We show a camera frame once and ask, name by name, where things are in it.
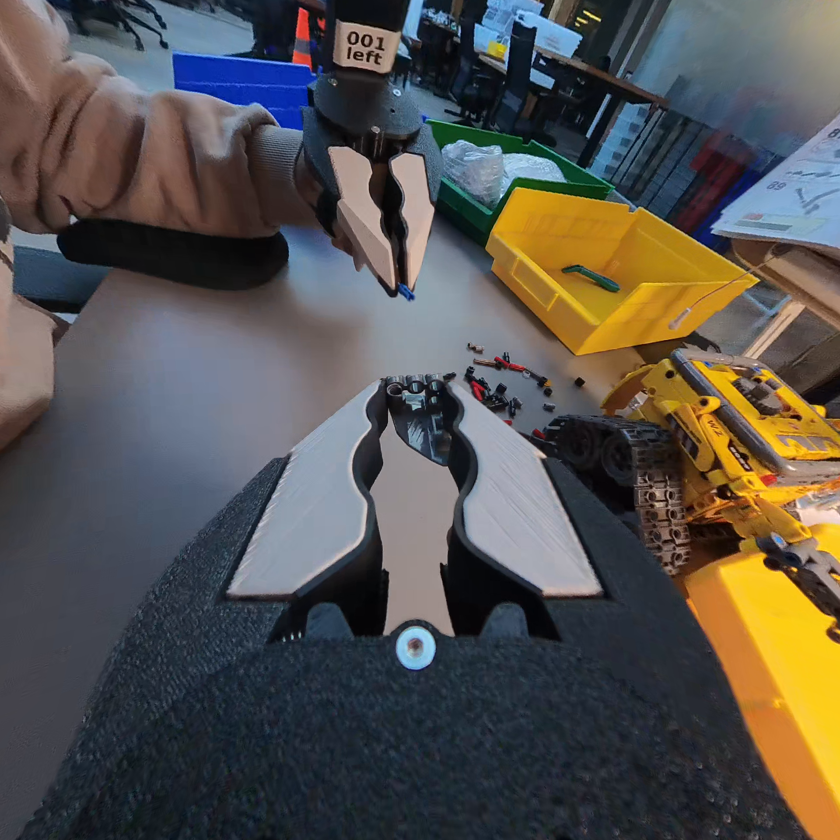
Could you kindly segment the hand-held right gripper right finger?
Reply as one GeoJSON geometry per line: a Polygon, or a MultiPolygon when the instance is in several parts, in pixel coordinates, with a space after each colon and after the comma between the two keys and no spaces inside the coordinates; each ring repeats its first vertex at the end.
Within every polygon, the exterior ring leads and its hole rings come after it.
{"type": "Polygon", "coordinates": [[[545,455],[457,384],[448,384],[448,468],[458,488],[447,593],[472,602],[591,599],[602,583],[545,455]]]}

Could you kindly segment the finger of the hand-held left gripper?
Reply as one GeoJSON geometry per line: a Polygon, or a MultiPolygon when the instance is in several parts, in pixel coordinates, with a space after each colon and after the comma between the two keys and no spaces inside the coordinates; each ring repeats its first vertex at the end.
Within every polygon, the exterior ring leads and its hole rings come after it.
{"type": "Polygon", "coordinates": [[[368,268],[389,295],[397,294],[396,265],[391,240],[382,224],[382,210],[371,195],[372,165],[346,146],[328,148],[338,188],[336,222],[351,248],[357,270],[368,268]]]}
{"type": "Polygon", "coordinates": [[[405,284],[415,292],[434,219],[423,156],[399,154],[393,158],[392,184],[397,198],[392,216],[397,284],[405,284]]]}

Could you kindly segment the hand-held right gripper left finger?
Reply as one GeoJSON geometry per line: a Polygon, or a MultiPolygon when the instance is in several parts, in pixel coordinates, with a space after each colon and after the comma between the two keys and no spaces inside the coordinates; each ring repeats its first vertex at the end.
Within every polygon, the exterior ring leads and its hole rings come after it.
{"type": "Polygon", "coordinates": [[[374,381],[290,451],[228,584],[229,599],[301,599],[373,548],[371,489],[387,424],[385,384],[374,381]]]}

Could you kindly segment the pile of small pins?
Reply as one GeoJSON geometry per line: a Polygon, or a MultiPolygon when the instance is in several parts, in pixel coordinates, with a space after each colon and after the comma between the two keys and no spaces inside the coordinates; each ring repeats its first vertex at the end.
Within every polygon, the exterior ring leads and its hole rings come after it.
{"type": "Polygon", "coordinates": [[[558,413],[569,413],[561,403],[559,375],[543,375],[538,369],[511,357],[487,352],[482,343],[467,341],[469,355],[463,381],[468,392],[508,425],[525,422],[531,415],[541,423],[558,413]]]}

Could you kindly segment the blue grey connector assembly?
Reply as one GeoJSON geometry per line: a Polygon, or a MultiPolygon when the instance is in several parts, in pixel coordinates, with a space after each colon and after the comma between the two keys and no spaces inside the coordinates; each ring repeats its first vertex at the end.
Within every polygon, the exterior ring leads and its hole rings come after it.
{"type": "Polygon", "coordinates": [[[443,374],[390,375],[385,399],[395,432],[411,449],[447,466],[459,404],[443,374]]]}

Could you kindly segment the yellow tracked toy robot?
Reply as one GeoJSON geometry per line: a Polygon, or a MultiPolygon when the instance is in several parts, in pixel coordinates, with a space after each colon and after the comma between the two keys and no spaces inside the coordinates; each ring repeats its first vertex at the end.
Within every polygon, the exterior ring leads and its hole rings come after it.
{"type": "Polygon", "coordinates": [[[672,578],[703,541],[753,543],[838,622],[838,549],[799,506],[838,504],[838,420],[758,360],[675,350],[626,375],[599,414],[558,415],[538,439],[672,578]]]}

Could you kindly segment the yellow parts tray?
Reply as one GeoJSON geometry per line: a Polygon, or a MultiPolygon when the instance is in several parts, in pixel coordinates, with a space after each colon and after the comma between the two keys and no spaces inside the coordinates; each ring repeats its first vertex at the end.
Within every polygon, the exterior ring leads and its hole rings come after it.
{"type": "Polygon", "coordinates": [[[745,539],[681,581],[780,792],[839,838],[838,526],[745,539]]]}

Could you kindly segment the person's left forearm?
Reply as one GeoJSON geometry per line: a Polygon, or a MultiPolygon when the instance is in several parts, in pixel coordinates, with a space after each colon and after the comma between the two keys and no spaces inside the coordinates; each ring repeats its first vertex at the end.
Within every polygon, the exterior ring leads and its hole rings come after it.
{"type": "Polygon", "coordinates": [[[46,2],[1,3],[1,194],[14,226],[75,217],[234,238],[315,226],[295,185],[301,132],[258,104],[149,93],[70,51],[46,2]]]}

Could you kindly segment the green storage bin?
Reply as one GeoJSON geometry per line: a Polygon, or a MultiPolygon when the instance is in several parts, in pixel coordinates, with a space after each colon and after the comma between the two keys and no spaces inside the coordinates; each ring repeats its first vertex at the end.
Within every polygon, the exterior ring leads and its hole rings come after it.
{"type": "Polygon", "coordinates": [[[551,161],[558,166],[564,176],[564,182],[547,182],[523,175],[518,176],[502,192],[499,201],[493,207],[483,205],[459,185],[443,177],[437,197],[437,212],[478,245],[483,246],[487,243],[491,229],[496,224],[510,194],[519,188],[602,201],[614,191],[611,183],[580,168],[576,163],[534,140],[527,142],[518,136],[466,127],[453,122],[429,119],[425,124],[432,130],[437,146],[441,149],[459,140],[468,141],[480,148],[497,145],[504,154],[527,154],[551,161]]]}

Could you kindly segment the clear plastic bag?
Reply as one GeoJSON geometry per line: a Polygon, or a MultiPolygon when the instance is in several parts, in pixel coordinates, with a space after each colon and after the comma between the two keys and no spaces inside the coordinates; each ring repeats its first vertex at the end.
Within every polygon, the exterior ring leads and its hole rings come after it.
{"type": "Polygon", "coordinates": [[[552,160],[533,154],[503,153],[499,145],[477,146],[457,140],[442,149],[444,177],[482,206],[492,209],[517,178],[567,183],[552,160]]]}

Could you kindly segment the blue storage bin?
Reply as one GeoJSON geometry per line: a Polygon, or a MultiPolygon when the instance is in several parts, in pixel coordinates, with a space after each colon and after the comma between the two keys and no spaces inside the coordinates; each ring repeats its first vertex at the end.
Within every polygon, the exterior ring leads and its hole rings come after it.
{"type": "Polygon", "coordinates": [[[301,110],[308,105],[311,70],[289,62],[175,51],[171,55],[174,87],[237,105],[258,104],[279,126],[302,129],[301,110]]]}

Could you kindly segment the black office chair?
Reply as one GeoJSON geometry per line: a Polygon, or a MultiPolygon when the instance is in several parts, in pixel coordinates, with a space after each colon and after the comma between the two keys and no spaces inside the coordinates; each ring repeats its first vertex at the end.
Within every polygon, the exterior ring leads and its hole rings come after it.
{"type": "Polygon", "coordinates": [[[487,74],[480,63],[475,30],[475,19],[463,16],[460,21],[458,68],[449,91],[458,104],[458,110],[447,111],[447,114],[456,117],[457,125],[482,127],[523,137],[529,131],[522,112],[529,96],[537,30],[514,23],[503,77],[487,74]]]}

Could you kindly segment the green curved tool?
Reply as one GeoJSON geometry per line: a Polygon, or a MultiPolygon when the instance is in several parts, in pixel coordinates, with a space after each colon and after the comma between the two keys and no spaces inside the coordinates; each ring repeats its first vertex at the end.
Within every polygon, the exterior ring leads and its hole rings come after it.
{"type": "Polygon", "coordinates": [[[611,293],[618,293],[621,291],[620,285],[613,279],[604,276],[603,274],[594,271],[593,269],[587,268],[581,264],[566,266],[562,268],[562,272],[565,275],[579,275],[595,283],[598,287],[604,289],[605,291],[609,291],[611,293]]]}

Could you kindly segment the yellow storage bin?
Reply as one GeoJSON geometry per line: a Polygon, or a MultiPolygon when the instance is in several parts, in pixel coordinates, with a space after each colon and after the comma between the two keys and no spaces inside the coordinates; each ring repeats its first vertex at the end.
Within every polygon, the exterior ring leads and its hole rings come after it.
{"type": "Polygon", "coordinates": [[[642,208],[522,188],[486,251],[493,273],[576,355],[683,339],[759,280],[642,208]],[[575,264],[621,291],[562,272],[575,264]]]}

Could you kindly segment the instruction booklet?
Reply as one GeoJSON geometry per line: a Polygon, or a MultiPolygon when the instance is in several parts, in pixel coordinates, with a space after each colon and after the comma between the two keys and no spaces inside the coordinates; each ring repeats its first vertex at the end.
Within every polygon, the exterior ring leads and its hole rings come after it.
{"type": "Polygon", "coordinates": [[[839,118],[729,204],[714,235],[839,257],[839,118]]]}

